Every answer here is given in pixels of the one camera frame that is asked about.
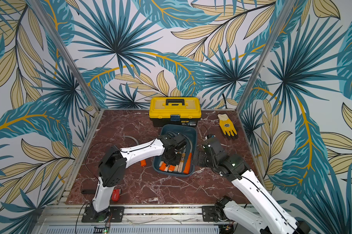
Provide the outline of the teal plastic tray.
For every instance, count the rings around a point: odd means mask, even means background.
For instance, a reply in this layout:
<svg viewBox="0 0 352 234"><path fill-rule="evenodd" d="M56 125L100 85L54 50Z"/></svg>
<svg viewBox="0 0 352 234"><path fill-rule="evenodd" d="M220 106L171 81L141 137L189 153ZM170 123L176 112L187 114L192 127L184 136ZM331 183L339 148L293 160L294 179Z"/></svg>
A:
<svg viewBox="0 0 352 234"><path fill-rule="evenodd" d="M173 124L167 124L165 126L162 127L160 134L164 135L164 134L170 134L170 135L177 135L178 133L182 134L184 137L186 137L186 146L184 148L184 150L182 150L182 153L185 153L185 161L184 164L187 160L187 156L189 154L190 151L190 147L189 147L189 141L190 140L192 142L193 145L193 155L194 152L196 151L196 145L197 145L197 132L196 129L193 127L188 127L188 126L182 126L182 125L173 125ZM183 169L181 173L178 173L178 167L175 167L175 170L173 172L168 172L167 171L161 171L159 170L159 167L161 165L163 161L161 160L161 156L159 157L155 157L154 161L153 161L153 169L159 173L159 174L163 174L163 175L167 175L167 176L176 176L176 177L190 177L194 172L195 172L195 166L191 164L191 168L190 168L190 173L188 175L183 173L184 167L185 165L183 165Z"/></svg>

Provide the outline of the wooden handle sickle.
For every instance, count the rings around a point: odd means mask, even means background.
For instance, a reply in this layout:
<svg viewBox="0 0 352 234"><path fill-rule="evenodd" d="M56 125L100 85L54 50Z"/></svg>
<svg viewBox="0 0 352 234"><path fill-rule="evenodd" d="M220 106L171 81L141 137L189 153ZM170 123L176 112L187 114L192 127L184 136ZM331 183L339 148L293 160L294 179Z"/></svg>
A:
<svg viewBox="0 0 352 234"><path fill-rule="evenodd" d="M178 173L182 172L184 161L185 161L185 156L186 156L185 153L181 154L181 160L180 160L179 167L178 167Z"/></svg>

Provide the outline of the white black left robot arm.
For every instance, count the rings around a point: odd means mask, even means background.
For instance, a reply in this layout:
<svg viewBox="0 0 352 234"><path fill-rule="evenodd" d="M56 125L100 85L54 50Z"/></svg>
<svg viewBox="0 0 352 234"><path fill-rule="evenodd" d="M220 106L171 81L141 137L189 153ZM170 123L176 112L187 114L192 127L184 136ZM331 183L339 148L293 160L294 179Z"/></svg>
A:
<svg viewBox="0 0 352 234"><path fill-rule="evenodd" d="M177 166L181 160L178 152L186 144L187 139L181 134L175 136L165 134L150 142L129 148L111 147L99 163L98 187L91 205L93 213L101 214L109 211L114 187L123 179L128 167L158 156L166 165Z"/></svg>

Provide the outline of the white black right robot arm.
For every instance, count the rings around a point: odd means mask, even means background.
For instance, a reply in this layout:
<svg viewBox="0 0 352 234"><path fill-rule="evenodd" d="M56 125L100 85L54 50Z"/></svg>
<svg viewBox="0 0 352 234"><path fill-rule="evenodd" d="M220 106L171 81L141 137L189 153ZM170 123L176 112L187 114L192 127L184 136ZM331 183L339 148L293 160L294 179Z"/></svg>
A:
<svg viewBox="0 0 352 234"><path fill-rule="evenodd" d="M254 171L239 155L228 155L218 138L207 136L202 143L203 151L196 155L199 167L210 168L215 174L227 179L254 206L256 212L238 205L224 196L214 206L204 206L204 221L234 221L253 234L308 234L310 227L305 221L296 220L270 195L259 182Z"/></svg>

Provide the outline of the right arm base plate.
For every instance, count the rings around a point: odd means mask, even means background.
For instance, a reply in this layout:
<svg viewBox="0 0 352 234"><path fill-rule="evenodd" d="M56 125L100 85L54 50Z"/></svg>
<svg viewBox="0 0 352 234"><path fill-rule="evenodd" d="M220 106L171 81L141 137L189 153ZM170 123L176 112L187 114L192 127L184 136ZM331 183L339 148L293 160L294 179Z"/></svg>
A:
<svg viewBox="0 0 352 234"><path fill-rule="evenodd" d="M235 221L235 219L228 219L223 209L215 206L202 206L202 218L204 222Z"/></svg>

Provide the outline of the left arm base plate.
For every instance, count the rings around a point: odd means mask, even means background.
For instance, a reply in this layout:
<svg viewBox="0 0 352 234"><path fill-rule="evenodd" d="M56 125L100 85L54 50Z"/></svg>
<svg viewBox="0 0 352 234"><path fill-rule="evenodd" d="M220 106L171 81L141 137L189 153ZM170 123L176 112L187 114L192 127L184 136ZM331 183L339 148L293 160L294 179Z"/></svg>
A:
<svg viewBox="0 0 352 234"><path fill-rule="evenodd" d="M94 207L87 207L81 219L82 223L120 223L124 215L123 206L110 206L109 208L96 212Z"/></svg>

